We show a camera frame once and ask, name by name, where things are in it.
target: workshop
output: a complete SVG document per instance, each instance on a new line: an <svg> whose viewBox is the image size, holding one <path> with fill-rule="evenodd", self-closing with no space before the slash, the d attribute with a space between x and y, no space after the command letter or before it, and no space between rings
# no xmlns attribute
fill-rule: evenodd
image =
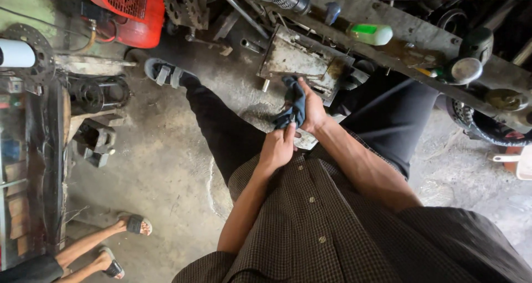
<svg viewBox="0 0 532 283"><path fill-rule="evenodd" d="M0 282L531 282L530 55L531 0L0 0Z"/></svg>

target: green bottle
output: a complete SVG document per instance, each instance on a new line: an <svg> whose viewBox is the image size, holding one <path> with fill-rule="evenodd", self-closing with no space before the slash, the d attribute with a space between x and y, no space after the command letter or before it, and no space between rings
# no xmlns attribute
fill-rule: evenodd
<svg viewBox="0 0 532 283"><path fill-rule="evenodd" d="M375 46L386 45L394 35L389 25L380 24L353 24L347 34L358 42Z"/></svg>

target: red machine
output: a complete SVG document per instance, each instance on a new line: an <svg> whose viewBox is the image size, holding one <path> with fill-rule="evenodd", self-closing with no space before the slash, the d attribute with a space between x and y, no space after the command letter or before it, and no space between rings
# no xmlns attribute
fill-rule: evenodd
<svg viewBox="0 0 532 283"><path fill-rule="evenodd" d="M113 21L98 24L98 31L122 44L153 48L159 44L164 24L163 0L91 0L117 14Z"/></svg>

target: forearm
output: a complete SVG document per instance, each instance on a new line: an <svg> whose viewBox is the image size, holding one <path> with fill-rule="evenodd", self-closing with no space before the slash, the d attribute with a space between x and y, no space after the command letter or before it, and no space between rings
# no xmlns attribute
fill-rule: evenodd
<svg viewBox="0 0 532 283"><path fill-rule="evenodd" d="M327 119L314 136L364 197L394 212L422 206L399 172L351 137L332 118Z"/></svg>
<svg viewBox="0 0 532 283"><path fill-rule="evenodd" d="M246 188L236 200L223 226L218 251L238 254L253 227L266 196L268 180L273 171L258 165Z"/></svg>

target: brown checkered shirt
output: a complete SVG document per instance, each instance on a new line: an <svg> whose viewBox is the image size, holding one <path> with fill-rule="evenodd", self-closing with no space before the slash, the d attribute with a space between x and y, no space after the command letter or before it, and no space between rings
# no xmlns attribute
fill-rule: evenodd
<svg viewBox="0 0 532 283"><path fill-rule="evenodd" d="M258 161L254 157L231 176L233 200ZM317 145L274 174L238 255L210 253L174 279L272 281L532 282L532 269L477 213L415 207L393 214L365 199Z"/></svg>

